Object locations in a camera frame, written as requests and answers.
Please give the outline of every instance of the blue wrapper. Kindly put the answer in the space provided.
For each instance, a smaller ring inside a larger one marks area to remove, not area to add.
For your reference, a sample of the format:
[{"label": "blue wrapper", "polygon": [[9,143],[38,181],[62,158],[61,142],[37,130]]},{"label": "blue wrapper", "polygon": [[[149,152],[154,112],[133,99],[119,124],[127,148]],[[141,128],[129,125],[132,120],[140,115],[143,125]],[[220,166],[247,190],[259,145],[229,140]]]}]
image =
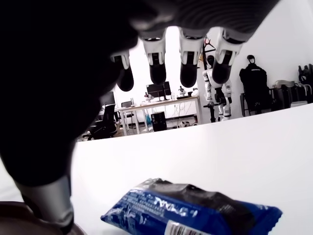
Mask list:
[{"label": "blue wrapper", "polygon": [[193,185],[149,179],[101,219],[133,235],[264,235],[282,212]]}]

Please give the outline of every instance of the white humanoid robot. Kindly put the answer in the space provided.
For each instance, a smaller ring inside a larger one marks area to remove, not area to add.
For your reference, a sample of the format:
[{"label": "white humanoid robot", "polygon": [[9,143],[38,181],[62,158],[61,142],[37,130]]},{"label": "white humanoid robot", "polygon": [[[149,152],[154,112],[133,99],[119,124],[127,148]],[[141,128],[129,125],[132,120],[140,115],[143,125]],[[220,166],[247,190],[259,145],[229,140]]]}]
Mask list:
[{"label": "white humanoid robot", "polygon": [[154,97],[148,93],[145,94],[146,97],[146,101],[151,102],[152,99],[154,99]]},{"label": "white humanoid robot", "polygon": [[[211,65],[211,68],[203,71],[203,78],[205,81],[205,99],[208,101],[208,107],[211,111],[211,122],[215,122],[214,117],[214,106],[218,105],[219,107],[219,116],[217,121],[226,121],[231,117],[230,104],[231,100],[231,83],[228,80],[225,83],[225,94],[222,91],[223,84],[218,84],[212,77],[212,65],[214,64],[214,56],[208,56],[208,63]],[[215,89],[215,100],[217,104],[214,103],[212,98],[212,88]]]},{"label": "white humanoid robot", "polygon": [[183,87],[181,87],[181,86],[179,86],[179,96],[180,97],[183,97],[183,96],[185,96],[185,94],[186,94],[186,91],[185,91],[185,89],[183,88]]}]

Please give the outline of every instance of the table leg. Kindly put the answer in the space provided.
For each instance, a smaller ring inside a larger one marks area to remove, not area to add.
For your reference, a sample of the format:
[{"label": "table leg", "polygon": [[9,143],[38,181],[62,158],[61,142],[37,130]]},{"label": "table leg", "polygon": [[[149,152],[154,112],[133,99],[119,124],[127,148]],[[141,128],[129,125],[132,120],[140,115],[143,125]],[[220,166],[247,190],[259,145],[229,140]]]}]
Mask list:
[{"label": "table leg", "polygon": [[127,113],[124,113],[124,118],[125,118],[125,123],[126,123],[126,129],[129,131],[129,125],[127,123]]},{"label": "table leg", "polygon": [[135,117],[135,123],[136,123],[136,128],[137,128],[137,134],[140,134],[137,111],[134,111],[134,117]]},{"label": "table leg", "polygon": [[144,109],[142,110],[142,112],[143,112],[143,119],[144,119],[144,122],[145,122],[146,130],[147,130],[147,133],[148,133],[149,129],[148,129],[148,124],[147,124],[147,119],[146,119],[146,112],[145,112]]},{"label": "table leg", "polygon": [[196,111],[197,111],[197,118],[198,118],[198,124],[202,124],[202,109],[201,109],[201,103],[199,98],[195,99],[196,103]]},{"label": "table leg", "polygon": [[127,136],[127,130],[126,130],[126,124],[125,124],[125,119],[124,119],[124,113],[123,112],[120,112],[121,113],[121,120],[122,120],[122,124],[123,124],[123,131],[124,131],[124,136]]}]

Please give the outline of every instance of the black chair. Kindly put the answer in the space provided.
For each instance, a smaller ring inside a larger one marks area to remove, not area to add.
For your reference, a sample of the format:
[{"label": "black chair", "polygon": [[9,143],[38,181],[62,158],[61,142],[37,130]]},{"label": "black chair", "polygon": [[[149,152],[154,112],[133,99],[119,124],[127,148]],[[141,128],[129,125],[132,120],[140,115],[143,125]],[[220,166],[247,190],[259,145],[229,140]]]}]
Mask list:
[{"label": "black chair", "polygon": [[[126,101],[122,103],[122,108],[129,108],[132,106],[132,102],[131,101]],[[126,113],[126,118],[132,118],[132,128],[133,128],[133,112],[128,112]]]},{"label": "black chair", "polygon": [[95,140],[107,139],[116,134],[117,129],[114,120],[114,108],[115,104],[105,107],[103,119],[95,121],[93,125],[88,128],[90,132],[88,140],[91,140],[91,138]]}]

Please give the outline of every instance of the desk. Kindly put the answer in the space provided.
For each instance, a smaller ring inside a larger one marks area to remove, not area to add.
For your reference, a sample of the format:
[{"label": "desk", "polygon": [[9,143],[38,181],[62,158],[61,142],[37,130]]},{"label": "desk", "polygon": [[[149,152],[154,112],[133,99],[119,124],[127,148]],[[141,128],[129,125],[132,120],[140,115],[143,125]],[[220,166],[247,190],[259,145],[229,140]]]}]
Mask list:
[{"label": "desk", "polygon": [[[146,114],[144,111],[145,109],[156,108],[156,107],[160,107],[160,106],[167,106],[170,104],[179,104],[179,103],[184,103],[184,102],[188,102],[188,101],[194,101],[195,102],[197,117],[198,117],[198,124],[202,124],[202,111],[201,111],[201,104],[200,104],[200,100],[199,100],[198,96],[197,97],[188,97],[188,98],[184,98],[184,99],[174,99],[174,100],[166,100],[166,101],[161,101],[161,102],[152,102],[152,103],[148,103],[148,104],[141,105],[141,106],[129,107],[129,108],[125,108],[125,109],[120,110],[120,113],[123,115],[123,113],[126,113],[126,112],[131,112],[131,111],[134,112],[137,133],[140,134],[139,123],[138,123],[136,111],[139,111],[139,110],[143,111],[146,130],[148,130],[147,120],[145,118],[146,117]],[[122,124],[123,124],[124,135],[126,136],[127,130],[126,130],[126,128],[124,128],[125,121],[123,118],[122,118]]]},{"label": "desk", "polygon": [[[191,128],[79,142],[71,177],[75,223],[89,235],[126,235],[100,216],[130,188],[160,177],[277,206],[284,214],[272,235],[312,234],[312,139],[301,138],[313,133],[312,120],[313,104],[308,104]],[[182,145],[186,137],[188,144]],[[0,200],[21,201],[1,161],[0,179]]]}]

